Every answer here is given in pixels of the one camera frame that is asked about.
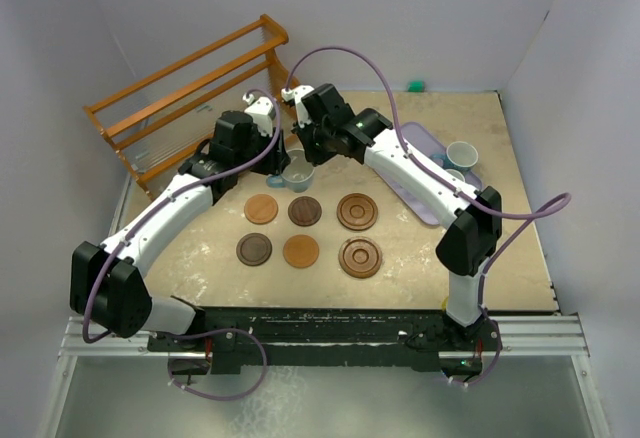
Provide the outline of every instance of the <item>cable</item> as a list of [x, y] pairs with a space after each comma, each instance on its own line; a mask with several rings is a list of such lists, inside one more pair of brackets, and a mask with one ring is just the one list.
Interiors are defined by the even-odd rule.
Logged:
[[[354, 56], [357, 56], [358, 58], [360, 58], [361, 60], [363, 60], [365, 63], [367, 63], [369, 65], [369, 67], [375, 72], [375, 74], [380, 79], [380, 82], [382, 83], [382, 86], [384, 87], [385, 92], [387, 93], [387, 97], [389, 98], [389, 104], [391, 105], [391, 115], [393, 117], [393, 127], [395, 129], [396, 136], [398, 137], [398, 141], [400, 142], [400, 146], [404, 150], [405, 154], [409, 157], [409, 159], [420, 170], [424, 171], [427, 175], [429, 175], [431, 178], [435, 179], [441, 185], [444, 185], [449, 190], [451, 190], [453, 192], [457, 192], [457, 189], [453, 184], [449, 183], [447, 180], [445, 180], [444, 178], [441, 178], [439, 175], [437, 175], [436, 173], [431, 171], [429, 168], [424, 166], [422, 164], [422, 162], [420, 162], [420, 160], [418, 160], [413, 155], [411, 150], [409, 150], [408, 143], [405, 141], [404, 136], [402, 135], [402, 130], [400, 129], [400, 119], [398, 117], [398, 109], [397, 109], [397, 106], [396, 106], [396, 100], [393, 97], [393, 92], [391, 91], [391, 87], [389, 86], [389, 82], [387, 81], [387, 79], [382, 74], [382, 71], [380, 70], [380, 68], [378, 68], [376, 66], [376, 64], [373, 63], [373, 61], [371, 61], [369, 58], [367, 58], [365, 55], [363, 55], [359, 51], [356, 51], [356, 50], [354, 50], [352, 48], [349, 48], [349, 47], [346, 47], [346, 46], [323, 46], [321, 48], [316, 48], [315, 50], [311, 50], [310, 52], [305, 54], [302, 58], [300, 58], [295, 65], [293, 65], [293, 68], [291, 68], [291, 71], [289, 72], [289, 76], [287, 77], [287, 81], [286, 81], [286, 84], [285, 84], [285, 89], [289, 90], [289, 87], [291, 86], [291, 79], [293, 78], [295, 71], [298, 69], [298, 67], [300, 66], [300, 64], [304, 60], [306, 60], [308, 57], [310, 57], [311, 55], [313, 55], [315, 53], [318, 53], [320, 51], [329, 51], [329, 50], [344, 51], [346, 53], [349, 53], [349, 54], [352, 54]], [[469, 202], [471, 205], [475, 206], [479, 210], [481, 210], [481, 211], [483, 211], [483, 212], [485, 212], [485, 213], [487, 213], [489, 215], [497, 216], [497, 217], [500, 217], [500, 218], [505, 218], [505, 219], [508, 219], [508, 220], [524, 220], [524, 223], [522, 223], [522, 225], [520, 225], [518, 227], [518, 229], [500, 246], [500, 248], [496, 251], [496, 253], [494, 253], [493, 256], [487, 261], [486, 265], [484, 266], [484, 268], [482, 270], [482, 274], [480, 276], [480, 283], [479, 283], [479, 289], [478, 289], [478, 306], [480, 308], [480, 311], [481, 311], [483, 317], [486, 320], [489, 321], [489, 323], [491, 324], [491, 326], [493, 327], [493, 329], [494, 329], [494, 331], [496, 333], [496, 338], [498, 340], [498, 348], [496, 350], [496, 354], [494, 355], [493, 360], [491, 360], [491, 363], [489, 364], [487, 369], [484, 371], [484, 373], [482, 373], [478, 378], [476, 378], [472, 382], [464, 382], [463, 383], [464, 386], [469, 386], [469, 385], [477, 384], [477, 383], [479, 383], [480, 381], [482, 381], [483, 379], [486, 378], [486, 376], [495, 368], [495, 366], [496, 366], [496, 364], [498, 362], [498, 358], [500, 357], [500, 352], [502, 351], [502, 336], [501, 336], [501, 333], [500, 333], [500, 327], [495, 322], [495, 320], [492, 320], [492, 319], [489, 318], [489, 314], [487, 312], [487, 309], [483, 305], [483, 301], [484, 301], [484, 283], [485, 283], [485, 278], [486, 278], [487, 272], [493, 266], [493, 264], [498, 259], [498, 257], [507, 249], [507, 247], [509, 245], [511, 245], [511, 243], [513, 243], [513, 241], [531, 223], [533, 223], [534, 220], [536, 220], [538, 218], [544, 218], [544, 217], [547, 217], [547, 216], [551, 216], [554, 213], [557, 213], [560, 210], [562, 210], [571, 201], [571, 194], [570, 193], [566, 193], [566, 192], [565, 193], [561, 193], [558, 196], [556, 196], [556, 197], [552, 198], [551, 200], [549, 200], [544, 205], [542, 205], [535, 213], [528, 213], [528, 214], [527, 213], [504, 213], [502, 211], [497, 211], [497, 210], [491, 209], [491, 208], [483, 205], [482, 203], [479, 203], [478, 201], [476, 201], [476, 199], [474, 197], [471, 197], [471, 196], [467, 195], [464, 192], [460, 192], [459, 196], [464, 198], [464, 200]]]
[[206, 398], [207, 400], [213, 400], [213, 401], [234, 401], [234, 400], [240, 400], [241, 398], [244, 398], [248, 395], [250, 395], [251, 393], [253, 393], [254, 391], [256, 391], [256, 389], [262, 384], [262, 381], [264, 380], [265, 376], [267, 375], [267, 352], [264, 349], [264, 346], [262, 346], [262, 343], [260, 343], [260, 341], [253, 336], [251, 333], [246, 332], [244, 330], [241, 330], [239, 328], [221, 328], [219, 330], [212, 330], [212, 331], [207, 331], [205, 333], [198, 333], [196, 335], [174, 335], [173, 333], [166, 333], [166, 336], [169, 338], [172, 338], [174, 340], [198, 340], [200, 338], [206, 338], [209, 336], [215, 336], [215, 335], [221, 335], [221, 334], [226, 334], [226, 333], [238, 333], [240, 335], [246, 336], [247, 338], [250, 338], [258, 347], [258, 349], [260, 350], [260, 355], [262, 356], [262, 370], [260, 371], [260, 376], [258, 377], [258, 380], [253, 384], [253, 386], [251, 388], [249, 388], [246, 391], [243, 391], [242, 393], [238, 393], [236, 395], [228, 395], [228, 396], [223, 396], [223, 395], [211, 395], [209, 393], [204, 393], [202, 391], [198, 391], [198, 390], [194, 390], [193, 388], [187, 386], [187, 385], [183, 385], [182, 383], [178, 382], [174, 375], [173, 375], [173, 371], [171, 371], [171, 362], [169, 361], [167, 363], [167, 372], [169, 373], [169, 379], [171, 380], [169, 382], [169, 384], [175, 385], [178, 388], [180, 388], [183, 391], [186, 391], [187, 393], [191, 393], [192, 395], [196, 395], [199, 396], [200, 398]]
[[[278, 103], [276, 102], [275, 98], [273, 98], [273, 96], [271, 96], [268, 92], [261, 90], [259, 88], [254, 88], [247, 91], [247, 94], [253, 93], [253, 92], [261, 93], [262, 95], [266, 96], [271, 101], [271, 103], [273, 104], [273, 107], [275, 108], [276, 131], [271, 137], [271, 141], [269, 142], [267, 147], [258, 156], [247, 161], [243, 165], [237, 166], [231, 170], [223, 171], [222, 173], [218, 173], [217, 175], [213, 175], [208, 178], [203, 178], [202, 180], [194, 181], [193, 183], [189, 183], [188, 185], [183, 186], [182, 188], [179, 188], [173, 193], [174, 198], [177, 198], [183, 193], [186, 193], [187, 191], [192, 190], [193, 188], [196, 188], [198, 186], [208, 185], [210, 183], [213, 183], [214, 181], [221, 180], [222, 178], [235, 175], [237, 173], [240, 173], [241, 171], [251, 168], [253, 165], [263, 160], [267, 156], [267, 154], [271, 151], [271, 149], [276, 145], [276, 143], [278, 142], [278, 137], [280, 136], [280, 124], [281, 124], [280, 123], [280, 107], [278, 106]], [[146, 225], [160, 210], [162, 210], [169, 203], [171, 203], [171, 199], [165, 198], [160, 202], [158, 202], [158, 204], [153, 208], [151, 208], [144, 216], [142, 216], [139, 219], [139, 221], [134, 226], [131, 227], [131, 230], [129, 230], [127, 234], [125, 234], [123, 240], [116, 245], [116, 247], [113, 249], [111, 254], [107, 257], [106, 261], [102, 265], [102, 268], [100, 268], [100, 271], [98, 272], [98, 276], [96, 277], [96, 281], [94, 282], [93, 287], [91, 288], [91, 292], [89, 293], [89, 298], [87, 299], [87, 306], [85, 307], [85, 310], [84, 310], [84, 319], [82, 320], [82, 339], [85, 341], [85, 343], [95, 343], [97, 341], [100, 341], [101, 339], [103, 339], [104, 337], [106, 337], [111, 333], [111, 331], [107, 330], [104, 333], [101, 333], [96, 336], [89, 335], [89, 324], [91, 322], [91, 313], [93, 312], [93, 305], [95, 303], [98, 290], [100, 289], [100, 285], [102, 284], [102, 281], [107, 275], [107, 272], [111, 269], [111, 266], [113, 265], [113, 262], [115, 261], [116, 257], [124, 249], [125, 243], [131, 241], [131, 239], [136, 235], [136, 233], [138, 233], [138, 231], [140, 231], [142, 227], [144, 227], [144, 225]]]

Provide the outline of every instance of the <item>round wooden coaster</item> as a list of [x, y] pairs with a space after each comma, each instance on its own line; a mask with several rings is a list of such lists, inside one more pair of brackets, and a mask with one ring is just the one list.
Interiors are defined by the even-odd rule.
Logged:
[[249, 233], [238, 242], [236, 255], [245, 265], [258, 266], [269, 259], [272, 249], [271, 240], [262, 233]]
[[367, 230], [377, 219], [378, 206], [367, 195], [352, 193], [338, 203], [338, 220], [350, 230]]
[[338, 253], [340, 266], [355, 278], [369, 278], [382, 265], [382, 251], [371, 239], [350, 238], [342, 244]]
[[289, 218], [298, 226], [311, 226], [322, 216], [322, 206], [310, 196], [296, 198], [289, 205]]
[[284, 259], [294, 268], [307, 268], [318, 259], [320, 247], [308, 235], [295, 235], [287, 240], [282, 252]]
[[269, 195], [254, 195], [244, 205], [244, 216], [251, 223], [264, 225], [278, 214], [278, 202]]

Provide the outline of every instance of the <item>wooden tabletop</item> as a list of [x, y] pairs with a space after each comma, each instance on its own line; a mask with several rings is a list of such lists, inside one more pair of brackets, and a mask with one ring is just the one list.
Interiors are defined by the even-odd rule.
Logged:
[[[391, 118], [384, 93], [342, 94], [356, 113], [371, 107]], [[530, 211], [495, 93], [395, 96], [402, 122], [421, 123], [445, 146], [464, 140], [478, 149], [474, 172], [501, 193], [505, 211]], [[276, 218], [264, 225], [250, 223], [243, 214], [247, 199], [258, 193], [270, 194], [279, 207]], [[367, 194], [377, 203], [379, 217], [372, 228], [354, 232], [338, 221], [336, 207], [349, 193]], [[264, 176], [243, 175], [233, 190], [197, 217], [161, 254], [146, 278], [150, 292], [211, 306], [440, 309], [448, 294], [448, 271], [435, 256], [435, 247], [444, 229], [422, 223], [375, 172], [342, 157], [315, 169], [313, 186], [305, 195], [318, 200], [323, 211], [318, 223], [303, 228], [287, 216], [289, 204], [301, 195], [268, 188]], [[128, 221], [148, 204], [142, 190], [132, 186]], [[505, 220], [502, 240], [519, 223]], [[271, 240], [273, 253], [265, 264], [249, 267], [236, 257], [236, 245], [247, 233], [263, 233]], [[297, 234], [312, 236], [320, 247], [317, 261], [309, 268], [293, 268], [284, 260], [283, 246]], [[354, 236], [369, 237], [382, 250], [383, 264], [371, 278], [353, 278], [340, 267], [340, 247]], [[490, 309], [556, 310], [533, 226], [496, 262], [487, 279], [485, 298]]]

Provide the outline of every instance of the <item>cup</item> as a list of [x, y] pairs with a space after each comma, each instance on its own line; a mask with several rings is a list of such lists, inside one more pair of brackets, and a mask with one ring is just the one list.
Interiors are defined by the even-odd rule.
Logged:
[[281, 175], [267, 177], [267, 186], [271, 188], [289, 188], [294, 193], [306, 191], [313, 183], [315, 168], [304, 157], [304, 150], [296, 148], [287, 151], [291, 163]]
[[464, 180], [464, 175], [462, 173], [460, 173], [458, 170], [446, 170], [447, 173], [449, 173], [451, 176], [453, 176], [454, 178], [460, 180], [461, 182], [465, 182]]
[[466, 173], [478, 163], [478, 150], [466, 141], [454, 141], [447, 146], [446, 153], [434, 153], [429, 158], [442, 161], [445, 170]]

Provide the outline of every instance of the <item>gray wall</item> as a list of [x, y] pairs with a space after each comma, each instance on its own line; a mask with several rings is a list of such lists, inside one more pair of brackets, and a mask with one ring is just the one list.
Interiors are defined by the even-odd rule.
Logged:
[[131, 80], [95, 0], [0, 0], [0, 435], [32, 436], [69, 316], [71, 252], [124, 180], [81, 106]]
[[556, 0], [503, 95], [532, 204], [574, 194], [538, 229], [620, 437], [640, 428], [639, 86], [640, 0]]
[[[268, 13], [289, 31], [288, 66], [327, 44], [374, 59], [394, 88], [504, 87], [553, 0], [99, 0], [133, 68], [148, 74]], [[380, 89], [355, 58], [309, 61], [303, 81]]]

